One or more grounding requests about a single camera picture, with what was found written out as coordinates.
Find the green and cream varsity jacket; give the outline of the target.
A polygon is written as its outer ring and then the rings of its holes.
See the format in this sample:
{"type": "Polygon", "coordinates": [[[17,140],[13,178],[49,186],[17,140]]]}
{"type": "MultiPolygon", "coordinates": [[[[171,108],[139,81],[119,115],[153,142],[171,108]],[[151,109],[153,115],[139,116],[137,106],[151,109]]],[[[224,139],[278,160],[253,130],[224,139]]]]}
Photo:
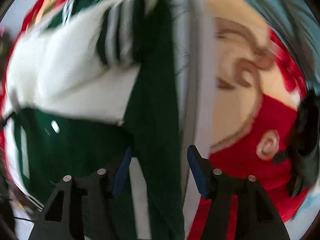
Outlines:
{"type": "Polygon", "coordinates": [[[132,151],[111,200],[118,239],[184,239],[181,139],[169,0],[67,0],[23,28],[1,114],[14,185],[42,210],[64,176],[132,151]]]}

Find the white quilted bed sheet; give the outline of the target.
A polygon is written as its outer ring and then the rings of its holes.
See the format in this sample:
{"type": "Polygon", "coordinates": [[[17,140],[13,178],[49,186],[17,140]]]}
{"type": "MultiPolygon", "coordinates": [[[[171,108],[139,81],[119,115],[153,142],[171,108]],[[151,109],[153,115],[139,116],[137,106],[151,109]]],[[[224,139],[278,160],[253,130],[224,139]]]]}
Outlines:
{"type": "Polygon", "coordinates": [[[181,135],[184,230],[190,231],[200,194],[187,161],[189,145],[208,157],[213,137],[215,25],[205,0],[169,0],[173,20],[176,90],[181,135]]]}

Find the red floral blanket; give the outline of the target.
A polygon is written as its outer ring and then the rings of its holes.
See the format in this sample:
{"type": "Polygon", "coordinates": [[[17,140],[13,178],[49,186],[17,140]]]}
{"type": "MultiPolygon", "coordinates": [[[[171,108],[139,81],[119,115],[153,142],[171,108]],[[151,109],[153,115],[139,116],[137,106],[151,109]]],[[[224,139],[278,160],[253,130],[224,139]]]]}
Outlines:
{"type": "MultiPolygon", "coordinates": [[[[38,0],[19,35],[66,1],[38,0]]],[[[282,1],[289,9],[305,10],[297,0],[282,1]]],[[[279,38],[271,9],[261,11],[250,0],[205,2],[215,25],[215,93],[210,153],[208,157],[199,153],[229,176],[254,176],[285,225],[317,179],[312,175],[307,186],[293,194],[287,189],[295,169],[292,161],[273,163],[276,154],[290,145],[298,106],[306,96],[304,76],[292,61],[287,42],[279,38]]]]}

